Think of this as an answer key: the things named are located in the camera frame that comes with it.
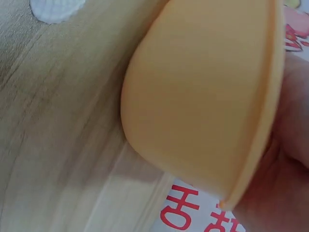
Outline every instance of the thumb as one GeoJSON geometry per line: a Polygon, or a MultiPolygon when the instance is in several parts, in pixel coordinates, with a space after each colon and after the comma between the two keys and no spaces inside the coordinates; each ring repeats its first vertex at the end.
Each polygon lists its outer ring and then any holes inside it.
{"type": "Polygon", "coordinates": [[[309,168],[309,62],[286,53],[274,136],[288,156],[309,168]]]}

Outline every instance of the silicone cup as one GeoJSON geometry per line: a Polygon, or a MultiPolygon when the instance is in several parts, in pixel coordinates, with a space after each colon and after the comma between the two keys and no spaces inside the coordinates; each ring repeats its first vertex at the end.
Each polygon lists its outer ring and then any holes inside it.
{"type": "Polygon", "coordinates": [[[129,64],[121,119],[146,160],[232,210],[273,123],[284,63],[279,0],[170,0],[129,64]]]}

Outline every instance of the red chinese character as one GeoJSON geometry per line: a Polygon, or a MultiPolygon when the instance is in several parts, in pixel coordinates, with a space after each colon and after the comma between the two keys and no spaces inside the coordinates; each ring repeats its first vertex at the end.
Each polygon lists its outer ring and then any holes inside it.
{"type": "Polygon", "coordinates": [[[232,226],[230,232],[239,232],[239,231],[237,231],[237,226],[240,225],[240,223],[237,221],[237,219],[232,218],[231,222],[233,223],[233,226],[232,226]]]}
{"type": "Polygon", "coordinates": [[[287,39],[285,42],[286,46],[299,49],[301,51],[303,50],[302,46],[298,42],[295,30],[289,24],[285,25],[285,38],[287,39]]]}
{"type": "Polygon", "coordinates": [[[170,206],[166,206],[160,214],[161,220],[168,226],[174,228],[174,229],[178,229],[181,231],[185,231],[189,228],[189,226],[191,225],[191,217],[190,215],[188,215],[186,212],[182,211],[182,207],[183,206],[187,206],[189,208],[192,209],[199,209],[199,206],[196,204],[192,204],[189,202],[186,202],[186,198],[188,197],[189,194],[193,194],[193,195],[198,195],[198,191],[196,190],[192,190],[192,189],[188,189],[188,188],[184,188],[178,185],[173,185],[172,186],[172,190],[176,190],[176,191],[181,191],[183,192],[183,196],[181,197],[181,199],[172,197],[172,196],[168,196],[167,200],[172,201],[177,203],[177,207],[176,209],[173,209],[170,206]],[[185,219],[185,224],[183,226],[176,226],[173,223],[171,223],[167,218],[166,218],[166,213],[172,213],[172,214],[177,214],[182,216],[185,219]]]}
{"type": "Polygon", "coordinates": [[[225,212],[222,211],[221,214],[217,214],[215,212],[211,213],[211,216],[214,217],[215,219],[217,219],[216,224],[209,224],[206,229],[204,230],[204,232],[210,232],[211,230],[219,230],[220,232],[225,232],[225,228],[222,225],[222,222],[229,222],[230,220],[225,217],[225,212]]]}

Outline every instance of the white round object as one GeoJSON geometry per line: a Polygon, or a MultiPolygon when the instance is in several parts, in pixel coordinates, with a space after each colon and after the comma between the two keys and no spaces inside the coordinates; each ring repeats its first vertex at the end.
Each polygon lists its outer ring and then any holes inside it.
{"type": "Polygon", "coordinates": [[[48,24],[68,20],[84,3],[85,0],[30,0],[33,15],[48,24]]]}

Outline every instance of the wood grain surface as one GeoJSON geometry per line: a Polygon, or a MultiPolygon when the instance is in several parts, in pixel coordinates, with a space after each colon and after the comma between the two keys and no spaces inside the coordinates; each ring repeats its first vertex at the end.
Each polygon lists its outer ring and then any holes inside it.
{"type": "Polygon", "coordinates": [[[0,232],[146,232],[173,181],[127,144],[128,61],[167,0],[88,0],[47,25],[0,0],[0,232]]]}

